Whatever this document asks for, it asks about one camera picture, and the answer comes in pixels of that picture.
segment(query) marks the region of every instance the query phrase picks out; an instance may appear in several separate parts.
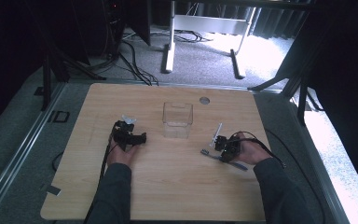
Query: sleeve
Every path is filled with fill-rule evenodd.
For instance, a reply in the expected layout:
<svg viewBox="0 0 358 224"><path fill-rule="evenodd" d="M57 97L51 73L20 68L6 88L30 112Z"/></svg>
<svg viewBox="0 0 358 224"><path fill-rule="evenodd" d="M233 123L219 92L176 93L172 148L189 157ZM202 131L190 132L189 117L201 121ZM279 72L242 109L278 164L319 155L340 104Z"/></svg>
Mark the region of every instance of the sleeve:
<svg viewBox="0 0 358 224"><path fill-rule="evenodd" d="M130 223L130 209L131 169L125 164L113 163L95 193L87 223Z"/></svg>
<svg viewBox="0 0 358 224"><path fill-rule="evenodd" d="M314 223L301 190L275 159L259 162L254 171L267 223Z"/></svg>

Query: transparent container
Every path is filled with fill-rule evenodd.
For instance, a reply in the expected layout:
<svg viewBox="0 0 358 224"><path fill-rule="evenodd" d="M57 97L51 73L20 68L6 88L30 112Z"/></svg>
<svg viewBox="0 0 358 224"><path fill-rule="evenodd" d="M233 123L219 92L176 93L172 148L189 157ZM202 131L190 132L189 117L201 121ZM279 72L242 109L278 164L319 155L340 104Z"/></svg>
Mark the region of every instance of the transparent container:
<svg viewBox="0 0 358 224"><path fill-rule="evenodd" d="M162 122L164 123L164 137L188 138L193 123L193 105L164 103Z"/></svg>

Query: wooden board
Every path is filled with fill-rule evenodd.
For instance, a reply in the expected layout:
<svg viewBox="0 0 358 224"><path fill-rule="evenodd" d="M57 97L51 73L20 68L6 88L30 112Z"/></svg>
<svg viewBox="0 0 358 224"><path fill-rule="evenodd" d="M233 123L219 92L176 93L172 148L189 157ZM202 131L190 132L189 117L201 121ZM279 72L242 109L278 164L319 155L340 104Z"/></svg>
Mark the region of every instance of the wooden board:
<svg viewBox="0 0 358 224"><path fill-rule="evenodd" d="M210 103L203 105L201 97ZM193 105L187 139L163 136L163 104ZM93 84L52 186L41 210L45 219L83 219L97 188L103 154L114 123L122 115L136 117L134 134L147 133L147 142L132 163L133 220L264 220L263 204L253 167L244 172L200 154L218 123L220 134L255 134L269 146L248 91Z"/></svg>

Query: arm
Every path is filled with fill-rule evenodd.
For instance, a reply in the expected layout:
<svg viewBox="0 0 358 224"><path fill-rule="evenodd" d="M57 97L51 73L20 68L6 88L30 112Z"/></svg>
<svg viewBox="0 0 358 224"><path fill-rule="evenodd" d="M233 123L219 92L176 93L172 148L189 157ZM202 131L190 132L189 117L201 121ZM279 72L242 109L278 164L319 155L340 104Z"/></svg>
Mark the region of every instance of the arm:
<svg viewBox="0 0 358 224"><path fill-rule="evenodd" d="M130 223L131 159L139 146L123 151L116 143L109 153L108 168L95 193L87 223Z"/></svg>
<svg viewBox="0 0 358 224"><path fill-rule="evenodd" d="M301 190L260 145L242 141L236 160L255 165L267 223L314 223Z"/></svg>

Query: human hand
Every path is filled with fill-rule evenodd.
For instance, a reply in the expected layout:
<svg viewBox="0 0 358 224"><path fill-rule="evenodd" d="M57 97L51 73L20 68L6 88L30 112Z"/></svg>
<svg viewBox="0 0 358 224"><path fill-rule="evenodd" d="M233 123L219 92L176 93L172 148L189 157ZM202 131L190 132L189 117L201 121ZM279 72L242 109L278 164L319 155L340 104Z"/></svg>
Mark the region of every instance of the human hand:
<svg viewBox="0 0 358 224"><path fill-rule="evenodd" d="M108 166L115 162L130 166L133 155L140 147L140 145L136 145L136 146L132 146L127 151L123 151L123 149L121 149L121 147L113 139L110 146L111 148L109 150L111 150L111 152L109 153L106 159L106 164Z"/></svg>
<svg viewBox="0 0 358 224"><path fill-rule="evenodd" d="M237 136L245 138L243 133L237 133ZM256 165L258 162L271 158L271 156L257 143L250 141L241 141L241 152L234 161L243 161L245 163Z"/></svg>

